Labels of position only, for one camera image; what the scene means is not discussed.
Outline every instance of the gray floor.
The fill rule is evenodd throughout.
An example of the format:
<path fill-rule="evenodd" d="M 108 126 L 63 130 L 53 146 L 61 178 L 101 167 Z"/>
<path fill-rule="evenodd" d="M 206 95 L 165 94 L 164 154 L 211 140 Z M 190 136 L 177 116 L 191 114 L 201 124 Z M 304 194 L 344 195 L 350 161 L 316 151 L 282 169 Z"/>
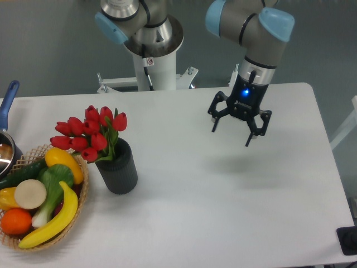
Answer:
<path fill-rule="evenodd" d="M 197 87 L 226 86 L 245 51 L 206 31 L 212 1 L 169 2 L 185 33 L 177 72 L 194 66 Z M 357 1 L 280 0 L 277 8 L 292 14 L 296 26 L 273 83 L 311 84 L 331 137 L 357 95 Z M 97 72 L 103 79 L 134 76 L 124 47 L 97 29 L 98 10 L 99 0 L 0 1 L 0 97 L 13 79 L 21 82 L 18 96 L 27 97 L 95 93 Z M 356 137 L 357 129 L 334 150 L 347 197 L 357 196 Z"/>

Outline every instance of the light blue joint cap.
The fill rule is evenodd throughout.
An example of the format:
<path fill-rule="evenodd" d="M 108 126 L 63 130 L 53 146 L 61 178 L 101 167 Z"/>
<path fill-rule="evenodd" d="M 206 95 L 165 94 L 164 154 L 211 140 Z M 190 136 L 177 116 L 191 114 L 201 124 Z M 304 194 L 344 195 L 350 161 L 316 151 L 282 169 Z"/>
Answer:
<path fill-rule="evenodd" d="M 207 10 L 206 14 L 206 28 L 212 34 L 219 35 L 219 25 L 221 21 L 221 15 L 225 0 L 216 0 L 214 1 Z"/>
<path fill-rule="evenodd" d="M 274 37 L 283 42 L 289 42 L 290 34 L 295 24 L 294 17 L 289 13 L 271 7 L 264 7 L 259 14 L 259 21 Z"/>
<path fill-rule="evenodd" d="M 101 13 L 95 14 L 95 22 L 105 36 L 114 43 L 121 45 L 128 41 L 128 37 L 122 32 L 117 25 Z"/>

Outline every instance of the white radish slice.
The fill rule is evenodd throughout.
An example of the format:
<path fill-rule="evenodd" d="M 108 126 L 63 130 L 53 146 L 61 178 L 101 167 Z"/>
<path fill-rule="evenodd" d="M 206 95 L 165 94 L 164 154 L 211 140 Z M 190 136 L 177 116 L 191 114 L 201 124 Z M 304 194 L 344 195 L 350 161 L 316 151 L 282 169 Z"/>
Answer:
<path fill-rule="evenodd" d="M 47 191 L 38 180 L 24 180 L 15 189 L 15 201 L 24 209 L 38 208 L 45 201 Z"/>

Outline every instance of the wicker basket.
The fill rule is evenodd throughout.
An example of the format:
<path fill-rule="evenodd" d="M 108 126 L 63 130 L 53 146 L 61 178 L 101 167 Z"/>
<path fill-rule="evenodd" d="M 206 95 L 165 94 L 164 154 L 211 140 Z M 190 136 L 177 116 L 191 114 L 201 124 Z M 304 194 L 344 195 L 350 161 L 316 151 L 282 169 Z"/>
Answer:
<path fill-rule="evenodd" d="M 10 172 L 13 172 L 16 169 L 20 169 L 21 167 L 28 165 L 36 160 L 39 160 L 45 156 L 45 153 L 52 148 L 50 145 L 43 145 L 39 146 L 37 149 L 32 149 L 30 152 L 27 152 L 25 155 L 21 156 L 21 159 L 17 160 L 16 164 L 13 166 L 12 170 Z M 81 157 L 81 156 L 75 156 L 75 160 L 78 162 L 78 164 L 82 168 L 84 180 L 83 180 L 83 187 L 80 193 L 80 198 L 78 200 L 78 209 L 77 212 L 73 218 L 73 220 L 70 222 L 70 224 L 62 231 L 60 232 L 57 236 L 55 236 L 53 239 L 40 244 L 36 247 L 33 248 L 28 248 L 28 249 L 22 249 L 18 247 L 18 244 L 21 241 L 21 236 L 9 236 L 5 234 L 1 227 L 0 227 L 0 241 L 2 242 L 3 245 L 8 246 L 11 249 L 17 250 L 17 251 L 26 251 L 26 252 L 34 252 L 34 251 L 39 251 L 39 250 L 44 250 L 52 245 L 58 243 L 62 238 L 64 238 L 68 232 L 72 229 L 72 226 L 76 222 L 78 215 L 81 212 L 81 209 L 83 207 L 83 204 L 85 202 L 85 199 L 87 197 L 88 193 L 88 187 L 89 187 L 89 182 L 88 182 L 88 166 L 86 161 Z M 0 209 L 0 220 L 2 219 L 5 211 Z"/>

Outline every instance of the red tulip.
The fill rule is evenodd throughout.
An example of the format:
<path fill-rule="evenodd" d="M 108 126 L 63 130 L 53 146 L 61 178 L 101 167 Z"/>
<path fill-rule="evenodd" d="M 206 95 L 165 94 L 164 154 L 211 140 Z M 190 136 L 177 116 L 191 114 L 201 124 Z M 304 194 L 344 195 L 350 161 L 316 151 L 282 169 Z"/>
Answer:
<path fill-rule="evenodd" d="M 99 122 L 101 125 L 104 127 L 107 127 L 107 122 L 105 121 L 105 117 L 108 116 L 110 121 L 113 121 L 113 113 L 112 111 L 107 107 L 104 106 L 102 109 L 100 109 L 100 115 L 99 115 Z"/>
<path fill-rule="evenodd" d="M 94 162 L 98 158 L 98 152 L 96 151 L 96 149 L 92 147 L 88 147 L 87 149 L 84 149 L 81 155 L 83 159 L 87 160 L 88 162 Z"/>
<path fill-rule="evenodd" d="M 57 122 L 57 126 L 55 127 L 55 130 L 57 130 L 59 133 L 65 136 L 71 135 L 71 127 L 66 122 Z"/>
<path fill-rule="evenodd" d="M 57 147 L 62 150 L 68 150 L 71 147 L 71 138 L 67 136 L 55 136 L 50 138 L 50 141 L 53 147 Z"/>
<path fill-rule="evenodd" d="M 88 135 L 92 135 L 96 132 L 99 132 L 100 127 L 99 127 L 99 123 L 95 122 L 93 120 L 86 120 L 84 121 L 84 133 L 88 134 Z"/>
<path fill-rule="evenodd" d="M 90 145 L 97 151 L 100 151 L 106 148 L 108 141 L 101 133 L 95 133 L 91 136 Z"/>
<path fill-rule="evenodd" d="M 71 127 L 71 131 L 75 136 L 80 136 L 83 134 L 83 123 L 76 117 L 70 117 L 68 119 L 68 124 Z"/>
<path fill-rule="evenodd" d="M 71 148 L 77 152 L 82 152 L 86 149 L 89 144 L 86 138 L 83 137 L 75 137 L 70 141 Z"/>
<path fill-rule="evenodd" d="M 113 120 L 113 128 L 116 131 L 124 131 L 127 128 L 128 119 L 125 113 L 118 114 Z"/>
<path fill-rule="evenodd" d="M 99 113 L 93 105 L 89 106 L 88 109 L 85 110 L 85 119 L 99 122 Z"/>

